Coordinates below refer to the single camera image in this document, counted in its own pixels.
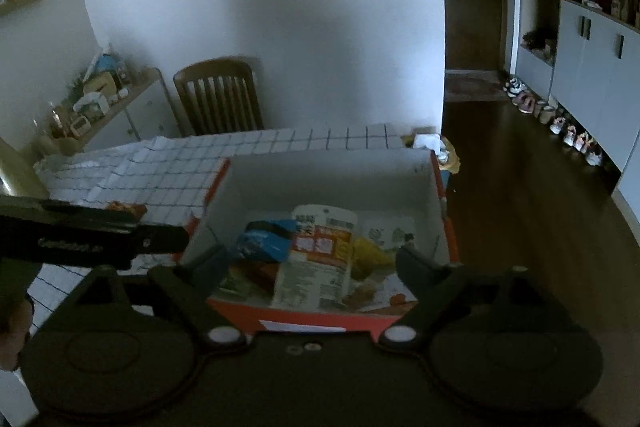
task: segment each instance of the table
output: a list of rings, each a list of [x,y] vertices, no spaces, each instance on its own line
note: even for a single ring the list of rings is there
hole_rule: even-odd
[[[224,158],[306,150],[395,149],[402,140],[389,124],[341,128],[300,127],[135,142],[71,158],[50,156],[36,164],[50,197],[94,208],[110,201],[146,204],[144,222],[184,225],[204,211],[204,198]],[[126,274],[170,266],[171,255],[140,255]],[[66,295],[89,272],[44,265],[29,289],[35,301],[35,333]]]

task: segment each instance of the dark wood floor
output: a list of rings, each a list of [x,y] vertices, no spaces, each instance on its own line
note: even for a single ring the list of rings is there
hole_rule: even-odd
[[[462,262],[529,267],[603,346],[594,415],[637,425],[640,248],[610,198],[614,179],[508,101],[446,104],[442,132],[462,161],[447,188]]]

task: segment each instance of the wooden chair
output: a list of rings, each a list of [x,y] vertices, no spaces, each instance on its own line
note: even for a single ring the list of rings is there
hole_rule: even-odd
[[[174,83],[196,134],[264,129],[248,64],[205,60],[178,71]]]

